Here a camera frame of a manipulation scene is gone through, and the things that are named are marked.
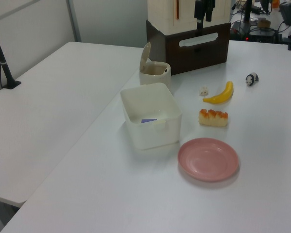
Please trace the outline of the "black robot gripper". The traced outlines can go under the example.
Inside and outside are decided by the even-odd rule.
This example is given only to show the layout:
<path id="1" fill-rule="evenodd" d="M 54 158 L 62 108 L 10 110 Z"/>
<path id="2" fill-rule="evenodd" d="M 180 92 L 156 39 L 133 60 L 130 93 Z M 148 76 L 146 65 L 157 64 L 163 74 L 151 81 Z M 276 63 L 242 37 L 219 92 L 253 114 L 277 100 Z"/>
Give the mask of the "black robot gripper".
<path id="1" fill-rule="evenodd" d="M 206 9 L 206 22 L 212 20 L 212 8 L 215 7 L 215 0 L 196 0 L 194 7 L 194 17 L 196 18 L 196 28 L 198 31 L 202 31 L 204 22 L 204 7 Z"/>

